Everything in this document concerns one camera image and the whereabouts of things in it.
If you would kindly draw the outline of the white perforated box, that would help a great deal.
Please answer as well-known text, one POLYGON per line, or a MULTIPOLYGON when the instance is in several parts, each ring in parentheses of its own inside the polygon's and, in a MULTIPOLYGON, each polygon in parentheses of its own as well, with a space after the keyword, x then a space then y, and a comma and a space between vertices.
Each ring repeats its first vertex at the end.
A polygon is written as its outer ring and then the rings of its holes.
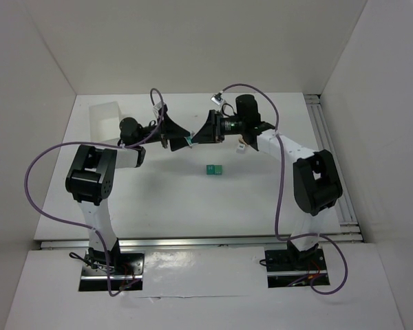
POLYGON ((90 141, 117 144, 119 141, 121 112, 117 102, 89 107, 90 141))

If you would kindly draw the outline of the light green G block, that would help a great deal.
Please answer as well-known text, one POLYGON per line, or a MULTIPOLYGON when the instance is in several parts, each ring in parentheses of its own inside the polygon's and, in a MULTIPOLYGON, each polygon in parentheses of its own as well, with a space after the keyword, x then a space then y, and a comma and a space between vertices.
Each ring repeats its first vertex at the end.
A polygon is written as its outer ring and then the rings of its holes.
POLYGON ((214 166, 214 174, 215 175, 222 175, 223 174, 223 167, 222 165, 216 164, 214 166))

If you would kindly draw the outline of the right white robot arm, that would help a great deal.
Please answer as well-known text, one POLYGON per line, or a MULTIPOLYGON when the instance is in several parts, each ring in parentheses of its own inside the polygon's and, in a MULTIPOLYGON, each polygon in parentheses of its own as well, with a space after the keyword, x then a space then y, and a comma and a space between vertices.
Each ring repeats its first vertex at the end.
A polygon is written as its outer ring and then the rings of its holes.
POLYGON ((202 128, 192 137, 194 144, 215 144, 227 135, 241 135, 243 141, 280 162, 279 196, 291 182, 293 198, 301 210, 295 229, 285 242, 291 261, 309 259, 317 250, 324 217, 343 194, 332 153, 313 150, 282 135, 261 119, 254 96, 235 99, 235 114, 226 116, 211 110, 202 128))

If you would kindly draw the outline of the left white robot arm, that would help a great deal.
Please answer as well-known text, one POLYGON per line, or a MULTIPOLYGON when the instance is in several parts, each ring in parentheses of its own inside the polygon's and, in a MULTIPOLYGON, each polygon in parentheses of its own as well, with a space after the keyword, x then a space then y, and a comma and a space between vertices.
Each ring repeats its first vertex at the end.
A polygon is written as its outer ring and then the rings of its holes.
POLYGON ((131 117, 120 121, 120 141, 116 149, 80 145, 68 171, 66 191, 72 194, 84 215, 85 224, 90 227, 87 263, 93 268, 105 265, 117 270, 126 261, 120 252, 108 208, 116 170, 138 168, 143 164, 146 150, 139 145, 143 140, 159 142, 164 148, 176 150, 190 136, 190 132, 167 115, 166 104, 158 103, 154 110, 158 115, 155 124, 142 126, 131 117))

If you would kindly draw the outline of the dark green H block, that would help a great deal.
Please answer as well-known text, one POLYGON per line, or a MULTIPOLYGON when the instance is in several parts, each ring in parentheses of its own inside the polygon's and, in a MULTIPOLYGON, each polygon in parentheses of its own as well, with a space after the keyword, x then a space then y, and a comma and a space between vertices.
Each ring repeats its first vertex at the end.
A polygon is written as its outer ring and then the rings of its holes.
POLYGON ((215 165, 214 164, 206 165, 206 174, 207 175, 215 175, 215 165))

